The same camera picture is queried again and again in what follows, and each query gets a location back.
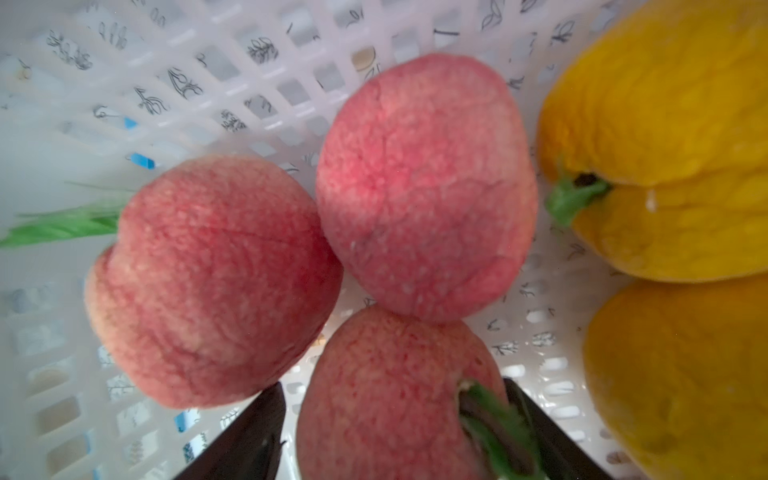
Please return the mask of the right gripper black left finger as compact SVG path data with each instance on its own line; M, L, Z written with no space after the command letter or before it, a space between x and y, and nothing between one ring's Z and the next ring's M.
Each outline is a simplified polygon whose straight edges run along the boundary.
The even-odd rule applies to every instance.
M262 391L175 480L274 480L286 402L281 383Z

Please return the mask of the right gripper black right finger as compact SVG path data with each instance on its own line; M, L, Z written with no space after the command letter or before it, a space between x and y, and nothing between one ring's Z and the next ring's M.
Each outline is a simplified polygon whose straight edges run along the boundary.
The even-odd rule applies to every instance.
M612 480L514 380L503 380L510 403L525 412L549 479Z

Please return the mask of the pink peach with leaf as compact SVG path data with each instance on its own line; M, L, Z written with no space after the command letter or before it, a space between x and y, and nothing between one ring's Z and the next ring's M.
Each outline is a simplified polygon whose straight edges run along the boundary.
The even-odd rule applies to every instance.
M463 322L367 307L331 336L296 429L305 479L541 479L541 453Z

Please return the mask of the white plastic mesh basket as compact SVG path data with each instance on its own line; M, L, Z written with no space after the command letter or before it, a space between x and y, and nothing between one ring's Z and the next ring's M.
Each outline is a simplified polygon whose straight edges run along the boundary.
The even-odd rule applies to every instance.
M553 184L536 154L542 104L584 51L645 2L5 1L1 242L26 214L125 202L188 160L257 156L312 197L335 254L316 170L341 107L397 65L433 53L473 57L504 79L521 113L538 214L509 290L452 322L465 323L502 380L514 380L612 479L653 479L595 409L583 363L590 322L636 281L767 279L767 269L696 283L635 277L549 212ZM85 306L88 272L114 241L107 234L1 244L5 479L175 479L265 390L185 409L141 391L101 343ZM286 415L275 479L305 479L297 422L331 336L380 306L335 256L343 269L336 305L276 382Z

